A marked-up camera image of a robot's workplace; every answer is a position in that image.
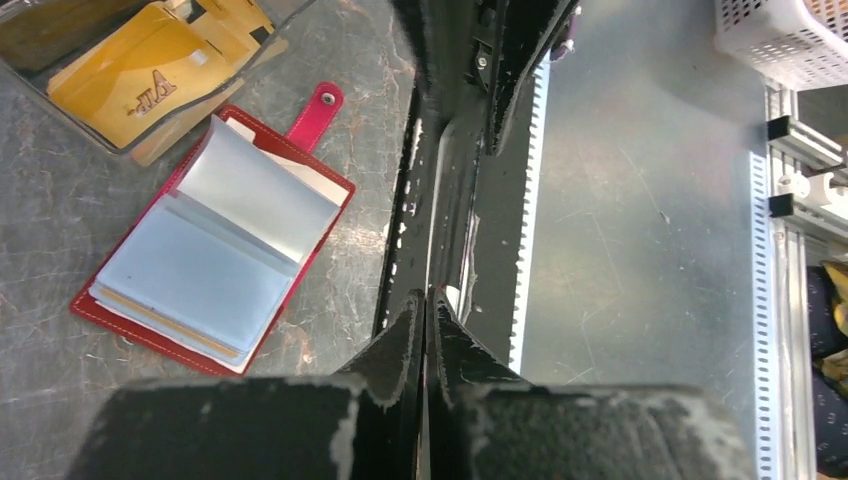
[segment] white plastic part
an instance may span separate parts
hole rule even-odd
[[[460,298],[459,297],[459,289],[452,286],[452,285],[448,285],[447,287],[445,287],[445,297],[447,297],[448,303],[450,303],[451,307],[453,307],[454,313],[458,312],[459,311],[459,298]]]
[[[790,173],[777,181],[777,194],[794,193],[801,198],[810,196],[810,181],[800,173]]]
[[[167,0],[165,4],[172,12],[174,12],[174,15],[182,18],[183,20],[190,17],[194,10],[194,7],[189,0]]]
[[[848,83],[848,2],[716,0],[716,47],[793,90]]]
[[[848,220],[848,197],[844,195],[844,188],[831,188],[833,174],[825,173],[810,177],[809,180],[810,196],[807,197],[807,203]]]

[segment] white plastic basket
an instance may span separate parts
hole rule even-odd
[[[848,0],[716,0],[716,46],[793,90],[848,84]]]

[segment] perforated metal strip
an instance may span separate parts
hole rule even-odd
[[[533,73],[533,116],[530,121],[530,151],[527,158],[527,181],[524,189],[524,214],[518,247],[518,278],[515,283],[515,307],[512,334],[509,339],[509,368],[521,373],[524,352],[524,326],[527,318],[527,295],[530,289],[530,266],[533,259],[533,233],[536,229],[536,204],[539,198],[539,173],[542,170],[542,145],[545,136],[545,112],[548,104],[550,62],[545,59]]]
[[[772,299],[774,255],[768,208],[768,160],[751,154],[751,275],[753,279],[756,462],[760,480],[782,478],[778,327]]]

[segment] gray metal surface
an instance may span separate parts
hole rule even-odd
[[[789,115],[793,118],[812,120],[810,124],[816,131],[823,126],[825,131],[833,132],[839,128],[835,121],[844,104],[839,100],[841,89],[831,89],[832,103],[823,107],[821,93],[809,92],[799,96],[795,92],[770,83],[767,88],[767,111],[769,118]],[[794,173],[802,168],[800,159],[793,158],[778,146],[769,147],[771,163],[772,192],[777,188],[781,176]],[[813,416],[812,354],[810,352],[809,319],[807,318],[807,269],[826,257],[825,244],[816,239],[821,231],[812,224],[793,224],[788,220],[776,219],[772,222],[774,232],[775,262],[772,309],[773,323],[777,327],[777,352],[780,368],[775,371],[767,365],[766,376],[779,377],[783,388],[777,395],[777,412],[765,411],[764,417],[779,418],[780,425],[773,434],[779,434],[781,442],[774,445],[765,456],[778,460],[775,465],[776,478],[807,480],[816,478],[816,445]],[[758,366],[758,377],[763,366]]]
[[[749,156],[759,76],[713,3],[587,2],[552,67],[521,374],[689,384],[754,448]]]
[[[284,132],[318,82],[337,83],[345,106],[316,156],[358,190],[251,375],[330,372],[369,338],[414,73],[384,2],[322,0],[285,35],[291,50],[235,103]],[[140,169],[0,87],[0,479],[59,478],[117,386],[193,375],[67,304],[200,132]]]

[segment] gray stone surface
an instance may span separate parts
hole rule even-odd
[[[251,375],[330,372],[367,341],[412,85],[385,2],[319,1],[235,103],[285,131],[316,83],[346,104],[315,154],[358,191]],[[118,386],[193,372],[67,304],[201,134],[147,169],[110,158],[0,85],[0,479],[59,478]]]

